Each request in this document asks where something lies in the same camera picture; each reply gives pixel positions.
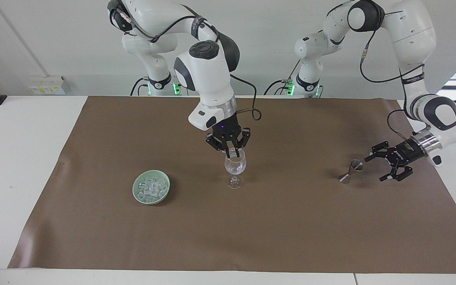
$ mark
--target cable connector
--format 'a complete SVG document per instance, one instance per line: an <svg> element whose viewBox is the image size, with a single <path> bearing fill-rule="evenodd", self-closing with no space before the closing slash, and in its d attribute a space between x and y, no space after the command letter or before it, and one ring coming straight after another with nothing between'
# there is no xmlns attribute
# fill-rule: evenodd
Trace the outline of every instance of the cable connector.
<svg viewBox="0 0 456 285"><path fill-rule="evenodd" d="M362 59L360 60L360 64L363 63L365 58L367 58L367 53L369 52L369 44L365 46L365 49L362 52Z"/></svg>
<svg viewBox="0 0 456 285"><path fill-rule="evenodd" d="M119 15L121 15L121 17L126 21L128 22L128 24L132 24L133 25L133 21L131 20L130 17L128 17L128 15L126 13L124 13L121 9L117 9L117 12L119 13Z"/></svg>
<svg viewBox="0 0 456 285"><path fill-rule="evenodd" d="M295 84L293 84L293 80L285 79L282 80L282 83L286 84L284 87L282 87L282 89L286 91L286 94L288 96L293 96L293 93L295 92Z"/></svg>

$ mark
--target wall outlet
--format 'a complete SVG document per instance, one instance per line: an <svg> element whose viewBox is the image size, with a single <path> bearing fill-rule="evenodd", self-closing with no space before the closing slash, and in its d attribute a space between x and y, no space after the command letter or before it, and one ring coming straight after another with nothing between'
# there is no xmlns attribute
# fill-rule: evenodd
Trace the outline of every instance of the wall outlet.
<svg viewBox="0 0 456 285"><path fill-rule="evenodd" d="M29 88L34 95L67 95L70 92L63 76L31 78Z"/></svg>

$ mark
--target green bowl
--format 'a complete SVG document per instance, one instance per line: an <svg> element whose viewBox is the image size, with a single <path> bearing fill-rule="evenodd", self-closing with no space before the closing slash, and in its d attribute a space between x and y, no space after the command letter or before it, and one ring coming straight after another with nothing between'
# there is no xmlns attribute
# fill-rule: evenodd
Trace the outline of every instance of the green bowl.
<svg viewBox="0 0 456 285"><path fill-rule="evenodd" d="M145 181L145 179L147 179L147 178L164 178L166 180L166 182L168 183L166 193L163 196L158 194L159 199L157 201L145 202L142 199L138 198L138 196L137 196L138 193L140 193L140 188L139 188L140 183L143 183ZM159 202L162 202L168 195L169 190L170 190L170 179L168 178L168 176L165 173L163 173L162 171L159 171L159 170L146 171L145 173L142 173L133 183L133 196L135 197L135 199L138 202L141 202L142 204L145 204L145 205L156 205Z"/></svg>

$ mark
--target glass base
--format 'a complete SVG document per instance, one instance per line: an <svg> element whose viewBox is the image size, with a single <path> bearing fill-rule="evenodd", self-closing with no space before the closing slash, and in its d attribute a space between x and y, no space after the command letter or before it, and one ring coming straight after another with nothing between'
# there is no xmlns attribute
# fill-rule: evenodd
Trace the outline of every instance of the glass base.
<svg viewBox="0 0 456 285"><path fill-rule="evenodd" d="M239 175L232 175L226 179L226 184L232 189L239 189L244 183L244 179Z"/></svg>

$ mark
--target green led light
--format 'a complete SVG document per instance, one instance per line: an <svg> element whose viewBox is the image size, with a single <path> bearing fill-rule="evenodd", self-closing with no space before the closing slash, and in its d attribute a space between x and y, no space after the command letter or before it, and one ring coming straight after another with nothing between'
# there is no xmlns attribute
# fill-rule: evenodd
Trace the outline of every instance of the green led light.
<svg viewBox="0 0 456 285"><path fill-rule="evenodd" d="M288 95L293 96L293 92L295 92L295 84L291 83L291 86L288 87Z"/></svg>
<svg viewBox="0 0 456 285"><path fill-rule="evenodd" d="M177 83L173 84L173 90L175 92L175 95L179 95L181 93L181 86Z"/></svg>
<svg viewBox="0 0 456 285"><path fill-rule="evenodd" d="M320 97L320 86L316 87L316 98Z"/></svg>

